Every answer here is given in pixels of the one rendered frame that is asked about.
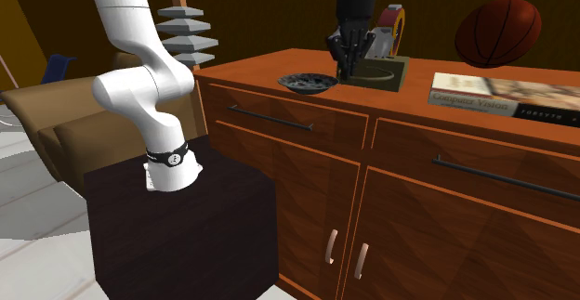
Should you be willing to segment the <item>tan sofa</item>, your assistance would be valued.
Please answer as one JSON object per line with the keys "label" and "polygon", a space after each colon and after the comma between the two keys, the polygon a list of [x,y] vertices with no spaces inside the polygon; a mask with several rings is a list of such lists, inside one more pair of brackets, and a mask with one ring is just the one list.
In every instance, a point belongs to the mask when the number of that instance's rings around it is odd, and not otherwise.
{"label": "tan sofa", "polygon": [[[92,93],[93,77],[37,85],[5,93],[53,177],[88,200],[158,196],[147,188],[146,144],[130,119],[108,111]],[[176,116],[203,169],[186,191],[208,186],[214,164],[196,90],[160,101],[160,112]]]}

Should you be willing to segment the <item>brown basketball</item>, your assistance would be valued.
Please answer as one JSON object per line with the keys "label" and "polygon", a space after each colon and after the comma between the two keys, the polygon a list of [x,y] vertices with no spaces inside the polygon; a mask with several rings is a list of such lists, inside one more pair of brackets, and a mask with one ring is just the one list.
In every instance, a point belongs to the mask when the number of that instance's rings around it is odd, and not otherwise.
{"label": "brown basketball", "polygon": [[474,9],[455,34],[457,55],[468,65],[491,69],[525,55],[539,37],[542,19],[525,0],[494,0]]}

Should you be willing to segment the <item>dark shallow bowl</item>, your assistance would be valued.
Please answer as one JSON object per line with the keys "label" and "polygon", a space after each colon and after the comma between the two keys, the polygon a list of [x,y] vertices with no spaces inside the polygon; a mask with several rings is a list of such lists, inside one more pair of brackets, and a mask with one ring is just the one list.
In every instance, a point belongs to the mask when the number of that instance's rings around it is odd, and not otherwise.
{"label": "dark shallow bowl", "polygon": [[293,73],[280,77],[278,83],[301,95],[315,95],[337,85],[338,79],[320,73]]}

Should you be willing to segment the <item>grey red tape dispenser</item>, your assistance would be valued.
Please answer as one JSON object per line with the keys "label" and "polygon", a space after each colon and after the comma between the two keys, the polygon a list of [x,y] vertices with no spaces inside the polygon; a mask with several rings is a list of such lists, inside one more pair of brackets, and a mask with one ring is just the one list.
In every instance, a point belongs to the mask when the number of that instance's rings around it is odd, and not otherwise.
{"label": "grey red tape dispenser", "polygon": [[372,33],[376,36],[365,57],[386,59],[397,55],[405,24],[402,5],[389,5],[381,13]]}

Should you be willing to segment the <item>dark robot stand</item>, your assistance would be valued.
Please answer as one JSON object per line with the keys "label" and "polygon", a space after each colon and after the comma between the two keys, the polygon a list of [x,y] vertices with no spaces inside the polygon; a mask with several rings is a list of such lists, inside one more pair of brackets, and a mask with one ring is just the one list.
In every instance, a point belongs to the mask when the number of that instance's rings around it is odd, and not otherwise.
{"label": "dark robot stand", "polygon": [[279,279],[274,182],[214,150],[189,187],[146,189],[144,157],[84,176],[96,280],[110,300],[257,300]]}

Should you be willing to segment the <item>olive square box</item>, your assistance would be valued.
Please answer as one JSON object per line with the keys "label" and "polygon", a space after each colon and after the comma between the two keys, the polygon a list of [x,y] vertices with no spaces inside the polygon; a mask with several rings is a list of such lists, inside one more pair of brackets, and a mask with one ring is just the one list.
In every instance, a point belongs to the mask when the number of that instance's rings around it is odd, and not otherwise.
{"label": "olive square box", "polygon": [[360,59],[349,79],[342,79],[340,71],[337,71],[336,77],[343,85],[399,92],[408,64],[409,58],[404,56]]}

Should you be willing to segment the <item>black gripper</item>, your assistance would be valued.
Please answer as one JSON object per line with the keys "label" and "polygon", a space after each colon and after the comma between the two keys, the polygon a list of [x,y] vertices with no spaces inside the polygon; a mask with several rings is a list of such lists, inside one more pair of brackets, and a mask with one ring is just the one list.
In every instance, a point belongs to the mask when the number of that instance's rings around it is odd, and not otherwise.
{"label": "black gripper", "polygon": [[[364,59],[376,35],[368,31],[369,20],[373,16],[376,0],[336,0],[338,26],[327,37],[328,50],[340,70],[340,78],[348,80],[355,73],[356,66]],[[342,35],[351,33],[348,49]]]}

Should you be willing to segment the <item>large thick book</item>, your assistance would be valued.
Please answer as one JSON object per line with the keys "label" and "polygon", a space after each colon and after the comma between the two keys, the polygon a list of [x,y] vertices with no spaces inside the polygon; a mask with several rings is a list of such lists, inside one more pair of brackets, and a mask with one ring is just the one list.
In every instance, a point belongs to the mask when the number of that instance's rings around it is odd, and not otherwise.
{"label": "large thick book", "polygon": [[436,72],[428,102],[549,124],[580,127],[580,87]]}

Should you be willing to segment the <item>blue chair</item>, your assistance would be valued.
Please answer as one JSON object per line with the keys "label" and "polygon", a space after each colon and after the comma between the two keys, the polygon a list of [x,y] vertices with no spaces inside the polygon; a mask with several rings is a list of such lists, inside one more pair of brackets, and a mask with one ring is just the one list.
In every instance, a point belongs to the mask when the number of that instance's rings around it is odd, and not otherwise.
{"label": "blue chair", "polygon": [[44,85],[64,80],[69,63],[72,60],[76,60],[76,57],[65,57],[61,54],[51,55],[47,62],[41,84]]}

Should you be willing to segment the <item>orange wooden sideboard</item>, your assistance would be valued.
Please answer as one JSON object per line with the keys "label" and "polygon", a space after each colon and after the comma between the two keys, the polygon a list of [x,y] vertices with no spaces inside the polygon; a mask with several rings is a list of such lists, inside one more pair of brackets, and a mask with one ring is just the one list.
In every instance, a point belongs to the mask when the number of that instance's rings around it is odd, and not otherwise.
{"label": "orange wooden sideboard", "polygon": [[412,59],[398,92],[279,84],[332,74],[287,49],[199,70],[212,146],[276,186],[278,286],[298,300],[580,300],[580,128],[434,106]]}

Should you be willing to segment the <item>wooden stand with grey tiers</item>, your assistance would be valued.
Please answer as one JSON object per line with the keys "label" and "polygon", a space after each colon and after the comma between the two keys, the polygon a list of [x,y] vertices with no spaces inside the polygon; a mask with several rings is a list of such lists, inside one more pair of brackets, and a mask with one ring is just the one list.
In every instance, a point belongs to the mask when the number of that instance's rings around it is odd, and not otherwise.
{"label": "wooden stand with grey tiers", "polygon": [[210,23],[198,20],[204,14],[201,9],[189,7],[186,0],[171,1],[171,7],[157,10],[159,16],[168,20],[158,23],[156,30],[171,34],[162,44],[169,53],[174,53],[177,61],[198,70],[202,63],[215,58],[214,55],[203,53],[203,50],[217,46],[218,40],[201,36],[201,33],[211,29]]}

